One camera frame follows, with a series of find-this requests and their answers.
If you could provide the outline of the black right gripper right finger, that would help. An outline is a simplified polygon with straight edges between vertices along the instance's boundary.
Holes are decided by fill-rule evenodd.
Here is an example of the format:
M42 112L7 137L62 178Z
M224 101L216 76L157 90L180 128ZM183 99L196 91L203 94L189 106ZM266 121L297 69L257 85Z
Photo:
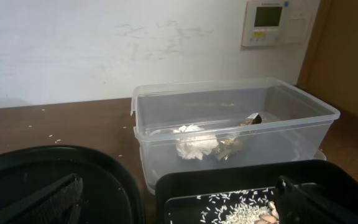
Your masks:
M329 198L316 184L309 187L280 176L275 190L275 207L280 223L358 223L357 210Z

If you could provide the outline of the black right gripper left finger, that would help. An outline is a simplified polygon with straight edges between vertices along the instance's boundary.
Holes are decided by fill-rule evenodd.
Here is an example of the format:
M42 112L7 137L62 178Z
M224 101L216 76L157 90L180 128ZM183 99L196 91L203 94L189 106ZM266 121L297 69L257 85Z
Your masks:
M2 209L0 223L77 224L83 179L69 174Z

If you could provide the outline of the food scraps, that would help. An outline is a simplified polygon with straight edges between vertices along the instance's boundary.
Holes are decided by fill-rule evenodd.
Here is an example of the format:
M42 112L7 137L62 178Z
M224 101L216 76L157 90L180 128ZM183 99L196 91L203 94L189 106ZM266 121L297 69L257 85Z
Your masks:
M201 206L201 223L277 224L280 222L272 188L236 190L197 195Z

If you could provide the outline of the clear plastic waste bin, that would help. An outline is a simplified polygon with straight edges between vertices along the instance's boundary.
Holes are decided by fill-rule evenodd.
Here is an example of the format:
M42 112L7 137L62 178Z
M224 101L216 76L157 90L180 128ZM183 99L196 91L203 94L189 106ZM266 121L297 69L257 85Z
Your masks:
M259 113L260 124L238 127ZM276 78L142 85L131 115L149 192L167 174L314 158L340 111ZM177 139L256 130L247 147L225 161L214 150L203 160L182 159Z

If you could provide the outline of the round black tray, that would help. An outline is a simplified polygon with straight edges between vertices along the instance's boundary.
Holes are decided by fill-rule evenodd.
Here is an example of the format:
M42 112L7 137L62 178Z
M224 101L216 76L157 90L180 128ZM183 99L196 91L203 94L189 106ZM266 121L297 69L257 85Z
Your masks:
M145 223L136 182L118 161L78 146L0 154L0 223Z

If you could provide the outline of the black rectangular tray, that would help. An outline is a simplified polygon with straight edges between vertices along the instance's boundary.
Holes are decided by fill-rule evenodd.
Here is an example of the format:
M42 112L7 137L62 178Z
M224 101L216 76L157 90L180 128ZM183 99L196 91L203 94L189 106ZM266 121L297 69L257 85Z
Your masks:
M280 176L319 188L329 198L358 211L358 182L340 167L320 160L284 162L163 176L156 186L157 223L201 223L197 195L272 188Z

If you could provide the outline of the brown Nescafe sachet wrapper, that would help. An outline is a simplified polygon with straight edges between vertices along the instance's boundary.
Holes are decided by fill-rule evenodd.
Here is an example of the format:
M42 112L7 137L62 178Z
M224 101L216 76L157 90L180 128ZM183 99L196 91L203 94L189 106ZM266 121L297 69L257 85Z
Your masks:
M260 124L262 117L259 113L252 113L246 117L238 127ZM247 130L235 133L227 133L224 136L216 135L218 146L214 148L214 155L218 161L228 160L238 152L244 150L249 144L250 138L254 137L256 130Z

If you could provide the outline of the crumpled white tissue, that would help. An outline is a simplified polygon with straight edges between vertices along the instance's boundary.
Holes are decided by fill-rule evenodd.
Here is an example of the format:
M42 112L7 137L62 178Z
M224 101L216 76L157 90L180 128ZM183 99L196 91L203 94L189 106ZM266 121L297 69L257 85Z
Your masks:
M182 159L203 160L204 156L212 153L219 146L215 135L195 136L177 139L176 149Z

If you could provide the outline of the white wall control panel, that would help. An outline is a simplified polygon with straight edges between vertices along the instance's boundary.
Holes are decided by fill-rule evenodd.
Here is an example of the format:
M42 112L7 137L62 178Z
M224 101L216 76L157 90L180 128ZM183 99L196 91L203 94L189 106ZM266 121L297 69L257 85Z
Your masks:
M302 44L320 0L247 1L241 45L244 48Z

